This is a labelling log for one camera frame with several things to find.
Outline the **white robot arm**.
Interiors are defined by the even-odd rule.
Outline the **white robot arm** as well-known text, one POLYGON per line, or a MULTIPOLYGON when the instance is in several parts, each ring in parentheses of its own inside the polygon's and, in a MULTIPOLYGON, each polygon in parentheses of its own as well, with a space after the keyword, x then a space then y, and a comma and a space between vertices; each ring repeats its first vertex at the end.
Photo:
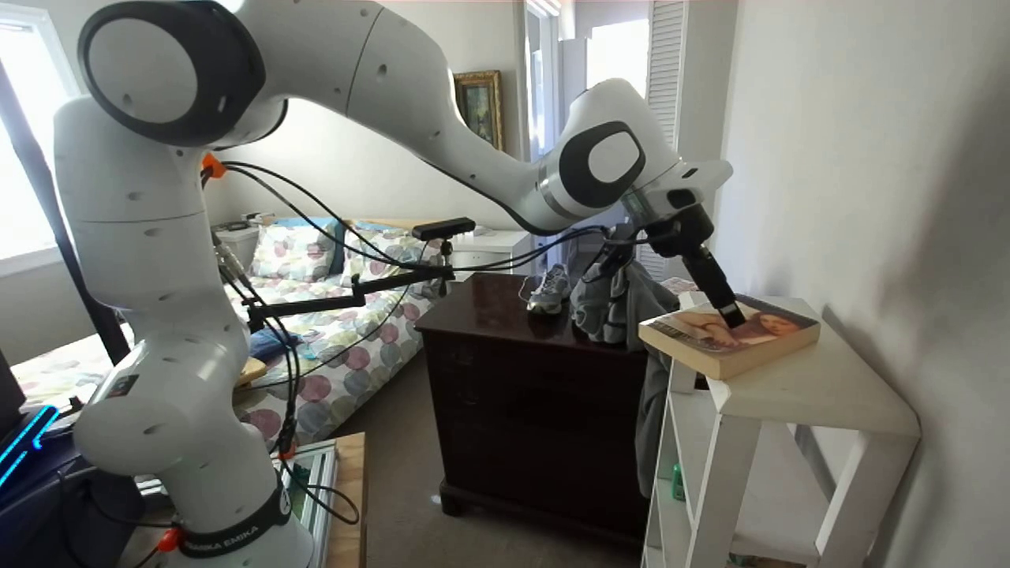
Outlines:
POLYGON ((134 351, 73 425, 104 474, 150 477, 178 544, 159 568, 314 568, 279 442, 243 422, 235 386, 250 335, 225 294, 201 161, 271 135, 292 101, 341 114, 529 233, 623 204, 734 326, 740 300, 703 248, 701 198, 723 161, 686 161, 623 80, 590 86, 544 161, 480 138, 441 47, 378 0, 110 0, 77 40, 85 95, 55 117, 55 177, 82 278, 127 318, 134 351))

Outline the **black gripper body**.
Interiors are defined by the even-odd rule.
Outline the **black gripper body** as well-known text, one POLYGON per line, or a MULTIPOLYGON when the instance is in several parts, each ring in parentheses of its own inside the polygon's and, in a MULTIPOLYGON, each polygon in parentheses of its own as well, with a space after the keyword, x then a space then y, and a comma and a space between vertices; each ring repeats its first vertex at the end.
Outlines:
POLYGON ((695 254, 712 233, 712 219, 701 204, 687 204, 671 218, 648 224, 648 244, 660 254, 695 254))

